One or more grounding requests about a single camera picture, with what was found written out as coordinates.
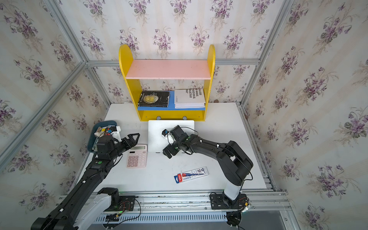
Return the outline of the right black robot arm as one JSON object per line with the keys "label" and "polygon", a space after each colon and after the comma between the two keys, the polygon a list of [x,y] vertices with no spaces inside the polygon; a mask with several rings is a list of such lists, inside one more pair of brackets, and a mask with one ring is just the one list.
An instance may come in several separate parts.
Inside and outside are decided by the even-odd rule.
{"label": "right black robot arm", "polygon": [[238,199],[242,186],[251,175],[254,164],[238,143],[229,141],[218,143],[201,138],[198,132],[188,135],[183,126],[175,126],[172,130],[163,130],[165,138],[172,137],[163,149],[163,154],[169,159],[182,151],[185,154],[202,154],[217,160],[228,183],[223,191],[224,198],[231,202]]}

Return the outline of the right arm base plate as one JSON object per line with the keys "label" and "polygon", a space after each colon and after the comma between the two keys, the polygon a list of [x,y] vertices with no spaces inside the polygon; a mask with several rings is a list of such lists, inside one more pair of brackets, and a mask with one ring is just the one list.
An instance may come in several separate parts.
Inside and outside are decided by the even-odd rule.
{"label": "right arm base plate", "polygon": [[236,209],[243,210],[249,205],[249,198],[244,193],[239,193],[235,200],[231,200],[224,193],[210,193],[210,206],[212,210]]}

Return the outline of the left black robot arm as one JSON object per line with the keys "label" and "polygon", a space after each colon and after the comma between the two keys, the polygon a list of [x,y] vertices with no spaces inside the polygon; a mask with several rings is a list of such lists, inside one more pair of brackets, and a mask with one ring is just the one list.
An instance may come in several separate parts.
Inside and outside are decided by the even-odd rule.
{"label": "left black robot arm", "polygon": [[81,212],[83,206],[93,191],[107,177],[117,164],[117,157],[135,147],[140,138],[139,133],[129,134],[118,140],[112,135],[98,138],[97,151],[92,161],[86,167],[81,180],[71,190],[67,197],[45,218],[37,218],[32,224],[32,230],[86,230],[96,218],[113,203],[119,201],[118,190],[108,188],[101,192],[90,207]]}

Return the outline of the silver laptop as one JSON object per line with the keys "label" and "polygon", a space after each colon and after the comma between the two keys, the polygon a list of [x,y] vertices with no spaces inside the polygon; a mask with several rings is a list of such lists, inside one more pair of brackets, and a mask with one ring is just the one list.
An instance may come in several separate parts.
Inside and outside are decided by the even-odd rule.
{"label": "silver laptop", "polygon": [[194,134],[195,122],[193,120],[150,120],[148,122],[148,152],[149,153],[163,153],[163,149],[169,144],[173,143],[174,139],[167,134],[162,134],[166,129],[172,130],[179,125],[185,127],[184,131],[189,135]]}

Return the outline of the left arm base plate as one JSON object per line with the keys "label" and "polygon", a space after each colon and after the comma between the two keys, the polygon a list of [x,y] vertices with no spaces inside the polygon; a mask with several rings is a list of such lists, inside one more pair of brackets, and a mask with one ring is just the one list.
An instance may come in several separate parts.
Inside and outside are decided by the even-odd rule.
{"label": "left arm base plate", "polygon": [[135,196],[127,195],[120,196],[120,200],[117,204],[111,205],[106,211],[110,212],[125,212],[125,211],[133,211],[135,206]]}

